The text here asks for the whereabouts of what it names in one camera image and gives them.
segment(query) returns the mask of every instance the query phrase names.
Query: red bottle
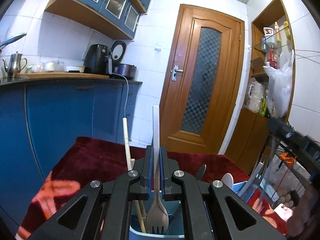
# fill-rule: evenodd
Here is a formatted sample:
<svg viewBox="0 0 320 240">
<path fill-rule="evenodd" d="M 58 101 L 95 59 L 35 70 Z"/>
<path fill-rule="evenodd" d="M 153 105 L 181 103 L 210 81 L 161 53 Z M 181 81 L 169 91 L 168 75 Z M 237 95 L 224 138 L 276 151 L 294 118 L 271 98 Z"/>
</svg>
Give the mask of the red bottle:
<svg viewBox="0 0 320 240">
<path fill-rule="evenodd" d="M 271 46 L 271 49 L 268 52 L 267 62 L 269 62 L 270 67 L 278 69 L 278 56 L 277 56 L 277 54 L 275 52 L 275 48 L 273 46 Z"/>
</svg>

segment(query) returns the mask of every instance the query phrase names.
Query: light switch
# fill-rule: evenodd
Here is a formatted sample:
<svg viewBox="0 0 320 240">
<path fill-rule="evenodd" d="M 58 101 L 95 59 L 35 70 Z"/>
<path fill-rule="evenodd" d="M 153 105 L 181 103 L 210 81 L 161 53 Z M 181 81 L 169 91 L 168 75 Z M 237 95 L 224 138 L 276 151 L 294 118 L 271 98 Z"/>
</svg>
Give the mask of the light switch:
<svg viewBox="0 0 320 240">
<path fill-rule="evenodd" d="M 155 45 L 155 51 L 161 51 L 161 49 L 162 49 L 162 45 L 160 45 L 160 44 L 156 44 Z"/>
</svg>

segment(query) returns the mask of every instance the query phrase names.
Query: metal screw cap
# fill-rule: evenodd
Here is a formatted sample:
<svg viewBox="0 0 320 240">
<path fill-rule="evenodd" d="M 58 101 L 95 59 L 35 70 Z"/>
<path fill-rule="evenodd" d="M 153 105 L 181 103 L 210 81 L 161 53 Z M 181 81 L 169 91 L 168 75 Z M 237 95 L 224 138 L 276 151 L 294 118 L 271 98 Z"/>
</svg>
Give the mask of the metal screw cap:
<svg viewBox="0 0 320 240">
<path fill-rule="evenodd" d="M 215 187 L 222 187 L 223 183 L 220 180 L 215 180 L 214 182 L 212 182 L 212 185 L 214 185 Z"/>
<path fill-rule="evenodd" d="M 90 182 L 90 186 L 91 187 L 99 187 L 100 186 L 100 181 L 94 180 L 94 181 Z"/>
<path fill-rule="evenodd" d="M 177 177 L 182 177 L 184 175 L 184 172 L 183 171 L 175 171 L 174 175 Z"/>
<path fill-rule="evenodd" d="M 129 174 L 130 177 L 135 177 L 135 176 L 138 175 L 138 172 L 135 171 L 135 170 L 131 170 L 131 171 L 128 172 L 128 174 Z"/>
</svg>

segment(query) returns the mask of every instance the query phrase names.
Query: metal teapot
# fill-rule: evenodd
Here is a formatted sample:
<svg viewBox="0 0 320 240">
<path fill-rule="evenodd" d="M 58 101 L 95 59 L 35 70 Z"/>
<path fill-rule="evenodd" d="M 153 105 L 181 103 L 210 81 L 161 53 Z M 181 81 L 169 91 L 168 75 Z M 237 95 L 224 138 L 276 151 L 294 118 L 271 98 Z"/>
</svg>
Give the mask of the metal teapot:
<svg viewBox="0 0 320 240">
<path fill-rule="evenodd" d="M 26 64 L 21 68 L 21 60 L 25 60 Z M 22 58 L 22 54 L 16 52 L 10 56 L 10 63 L 7 65 L 5 59 L 2 59 L 4 62 L 4 70 L 8 73 L 8 78 L 14 77 L 16 74 L 19 74 L 22 69 L 24 69 L 28 63 L 27 59 Z"/>
</svg>

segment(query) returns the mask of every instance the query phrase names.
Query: red blanket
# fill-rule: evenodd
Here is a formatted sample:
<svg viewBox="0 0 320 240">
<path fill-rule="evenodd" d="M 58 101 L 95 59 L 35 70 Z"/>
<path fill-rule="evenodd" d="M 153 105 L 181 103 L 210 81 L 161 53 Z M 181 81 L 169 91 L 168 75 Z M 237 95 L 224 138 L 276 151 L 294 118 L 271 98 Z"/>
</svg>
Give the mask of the red blanket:
<svg viewBox="0 0 320 240">
<path fill-rule="evenodd" d="M 144 157 L 145 149 L 130 147 L 131 157 Z M 248 179 L 248 176 L 224 155 L 203 155 L 168 152 L 168 157 L 177 160 L 180 169 L 195 175 L 202 164 L 207 165 L 203 181 L 211 182 L 221 179 L 229 172 L 234 183 Z M 49 219 L 74 194 L 92 180 L 111 181 L 127 171 L 124 145 L 99 139 L 79 137 L 71 149 L 52 169 L 38 194 L 32 199 L 28 212 L 16 235 L 17 239 L 27 239 L 40 225 Z M 254 206 L 256 194 L 249 204 Z M 273 212 L 267 201 L 260 213 L 281 233 L 286 234 L 286 225 Z"/>
</svg>

